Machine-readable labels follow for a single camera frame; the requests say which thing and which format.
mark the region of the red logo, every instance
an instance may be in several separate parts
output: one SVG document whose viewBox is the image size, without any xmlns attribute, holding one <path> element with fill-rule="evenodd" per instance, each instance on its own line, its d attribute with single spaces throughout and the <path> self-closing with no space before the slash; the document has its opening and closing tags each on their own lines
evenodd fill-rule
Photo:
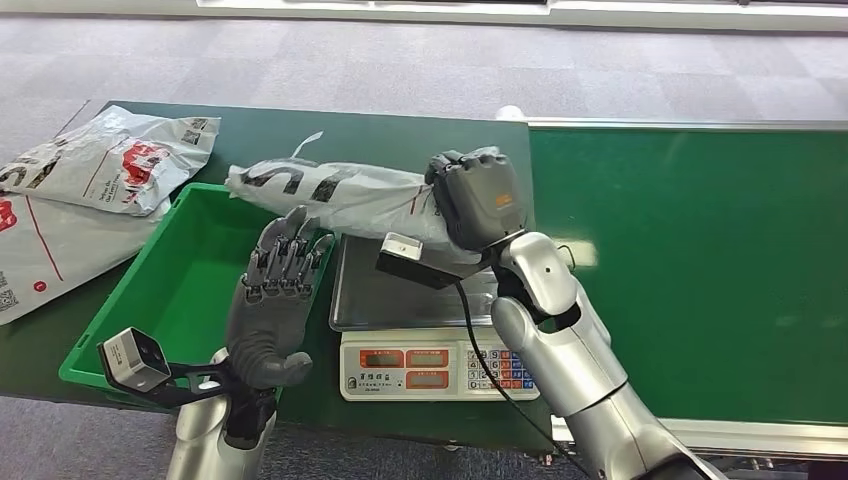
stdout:
<svg viewBox="0 0 848 480">
<path fill-rule="evenodd" d="M 0 199 L 0 232 L 15 226 L 18 217 L 12 213 L 12 202 Z"/>
<path fill-rule="evenodd" d="M 153 171 L 163 158 L 170 155 L 163 147 L 144 142 L 135 142 L 132 147 L 124 152 L 124 160 L 121 163 L 129 175 L 127 183 L 133 186 L 141 186 L 150 181 L 150 172 Z"/>
</svg>

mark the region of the gray robotic hand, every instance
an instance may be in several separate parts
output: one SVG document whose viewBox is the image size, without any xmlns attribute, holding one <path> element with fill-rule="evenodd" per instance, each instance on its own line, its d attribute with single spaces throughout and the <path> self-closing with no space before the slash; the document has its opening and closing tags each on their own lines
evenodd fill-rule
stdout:
<svg viewBox="0 0 848 480">
<path fill-rule="evenodd" d="M 315 274 L 332 235 L 310 247 L 318 228 L 299 206 L 269 223 L 236 283 L 227 325 L 227 350 L 235 373 L 258 389 L 302 382 L 312 368 L 299 352 Z"/>
</svg>

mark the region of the green plastic bin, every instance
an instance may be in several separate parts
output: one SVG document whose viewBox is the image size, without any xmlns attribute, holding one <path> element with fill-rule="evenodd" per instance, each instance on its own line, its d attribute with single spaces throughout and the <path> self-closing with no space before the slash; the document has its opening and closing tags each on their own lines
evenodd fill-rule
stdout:
<svg viewBox="0 0 848 480">
<path fill-rule="evenodd" d="M 127 399 L 116 398 L 106 383 L 96 347 L 130 326 L 158 340 L 168 361 L 208 362 L 224 346 L 236 281 L 274 217 L 229 198 L 221 185 L 186 186 L 59 367 L 59 377 Z M 324 256 L 316 286 L 330 257 Z"/>
</svg>

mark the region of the scale keypad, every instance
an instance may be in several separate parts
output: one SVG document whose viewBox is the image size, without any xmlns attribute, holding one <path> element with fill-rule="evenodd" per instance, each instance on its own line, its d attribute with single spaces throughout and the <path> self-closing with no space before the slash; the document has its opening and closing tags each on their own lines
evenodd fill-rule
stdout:
<svg viewBox="0 0 848 480">
<path fill-rule="evenodd" d="M 521 364 L 518 354 L 508 350 L 481 350 L 480 353 L 489 366 L 492 376 L 500 383 L 501 388 L 508 390 L 531 390 L 535 387 L 530 372 Z M 489 390 L 494 385 L 486 376 L 486 371 L 480 365 L 480 360 L 473 349 L 466 351 L 468 365 L 468 389 Z"/>
</svg>

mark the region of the red digital display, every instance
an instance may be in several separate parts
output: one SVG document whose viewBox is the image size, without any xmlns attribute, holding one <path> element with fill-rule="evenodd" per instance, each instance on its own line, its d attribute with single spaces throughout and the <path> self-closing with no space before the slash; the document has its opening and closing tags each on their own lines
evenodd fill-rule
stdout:
<svg viewBox="0 0 848 480">
<path fill-rule="evenodd" d="M 400 350 L 360 350 L 359 366 L 362 368 L 403 368 Z"/>
<path fill-rule="evenodd" d="M 406 372 L 406 388 L 448 388 L 448 372 Z"/>
<path fill-rule="evenodd" d="M 447 350 L 409 350 L 406 352 L 406 368 L 442 368 L 447 366 Z"/>
</svg>

